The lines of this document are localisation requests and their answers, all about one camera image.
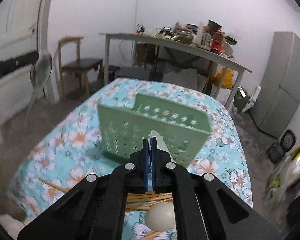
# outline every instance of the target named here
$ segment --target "chopstick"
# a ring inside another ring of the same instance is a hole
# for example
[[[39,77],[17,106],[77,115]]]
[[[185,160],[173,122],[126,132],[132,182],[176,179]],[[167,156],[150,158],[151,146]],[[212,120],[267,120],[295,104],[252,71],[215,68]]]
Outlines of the chopstick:
[[[151,197],[160,197],[160,196],[172,196],[172,193],[158,193],[158,194],[149,194],[149,195],[139,195],[139,196],[129,196],[128,195],[128,200],[129,199],[139,199],[139,198],[151,198]]]
[[[67,193],[69,191],[69,189],[67,188],[61,188],[44,179],[39,178],[39,180],[63,193]],[[127,204],[126,212],[134,211],[134,210],[146,211],[149,210],[151,206],[153,206],[154,204],[161,203],[161,202],[170,202],[172,201],[172,193],[156,194],[154,191],[150,191],[147,192],[146,194],[131,194],[131,195],[128,194],[128,198],[127,198],[127,203],[139,203],[139,202],[151,202],[151,201],[155,201],[155,202],[142,205],[142,206]]]
[[[155,238],[157,235],[160,235],[161,233],[163,233],[163,232],[155,231],[155,232],[153,232],[152,234],[149,234],[148,236],[145,236],[145,237],[143,237],[143,238],[141,238],[141,239],[139,239],[139,240],[149,240],[149,239],[153,239],[153,238]]]
[[[143,193],[128,193],[128,196],[143,196],[143,195],[151,195],[151,194],[155,194],[154,191],[148,191],[145,194]]]
[[[137,206],[137,205],[126,205],[126,209],[132,209],[132,210],[149,210],[150,206]]]
[[[67,193],[69,191],[69,189],[67,189],[67,188],[61,188],[61,187],[59,187],[57,185],[54,185],[54,184],[52,184],[52,183],[50,183],[50,182],[48,182],[48,181],[46,181],[44,179],[39,178],[39,180],[41,180],[42,182],[44,182],[45,184],[49,185],[50,187],[53,187],[53,188],[55,188],[55,189],[57,189],[57,190],[59,190],[59,191],[61,191],[63,193]]]
[[[159,201],[156,201],[156,202],[153,202],[153,203],[149,203],[149,204],[147,204],[147,205],[144,205],[144,206],[142,206],[142,207],[151,207],[151,206],[153,206],[153,205],[155,205],[155,204],[158,204],[158,203],[161,203],[161,202],[170,202],[170,201],[172,201],[172,198],[167,198],[167,199],[159,200]]]
[[[128,203],[151,202],[151,201],[157,201],[162,199],[167,199],[167,195],[159,196],[159,197],[150,197],[150,198],[127,199],[127,202]]]

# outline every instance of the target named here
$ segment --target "refrigerator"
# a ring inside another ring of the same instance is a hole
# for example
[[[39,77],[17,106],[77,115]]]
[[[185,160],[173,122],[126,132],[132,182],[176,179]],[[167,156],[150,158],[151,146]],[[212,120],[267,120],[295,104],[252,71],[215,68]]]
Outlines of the refrigerator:
[[[261,131],[279,138],[300,102],[300,38],[295,33],[274,33],[260,86],[250,114]]]

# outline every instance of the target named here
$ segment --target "chair seat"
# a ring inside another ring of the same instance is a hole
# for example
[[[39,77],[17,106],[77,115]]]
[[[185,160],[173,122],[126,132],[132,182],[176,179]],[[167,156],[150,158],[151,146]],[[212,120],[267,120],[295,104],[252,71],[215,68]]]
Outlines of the chair seat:
[[[98,67],[98,65],[100,65],[102,61],[103,58],[80,58],[79,61],[74,60],[62,66],[62,70],[87,71],[92,68]]]

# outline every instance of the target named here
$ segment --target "blue floral fabric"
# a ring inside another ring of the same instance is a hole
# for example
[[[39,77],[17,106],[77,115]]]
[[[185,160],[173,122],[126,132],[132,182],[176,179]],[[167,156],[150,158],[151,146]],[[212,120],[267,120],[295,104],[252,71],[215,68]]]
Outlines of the blue floral fabric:
[[[97,102],[132,108],[137,93],[173,100],[206,112],[212,134],[187,169],[198,175],[213,173],[252,207],[244,152],[228,111],[218,101],[168,83],[116,79],[72,111],[19,166],[8,195],[25,209],[28,217],[37,217],[63,195],[39,178],[62,188],[72,188],[87,174],[103,176],[120,165],[103,156]],[[125,214],[122,239],[135,240],[152,233],[145,224],[144,214],[139,211]],[[153,239],[177,239],[175,228]]]

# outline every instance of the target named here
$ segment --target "metal rivet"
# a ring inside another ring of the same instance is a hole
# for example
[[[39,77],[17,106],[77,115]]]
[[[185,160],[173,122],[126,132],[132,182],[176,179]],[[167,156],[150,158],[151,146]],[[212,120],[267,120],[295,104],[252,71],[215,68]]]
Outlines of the metal rivet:
[[[96,179],[97,179],[97,176],[94,174],[90,174],[87,176],[87,181],[89,181],[89,182],[94,182],[94,181],[96,181]]]
[[[134,169],[134,164],[133,163],[127,163],[125,166],[126,170],[133,170]]]
[[[166,163],[166,167],[168,169],[174,169],[176,167],[176,164],[175,163]]]
[[[214,176],[211,173],[206,173],[203,177],[207,181],[212,181],[214,179]]]

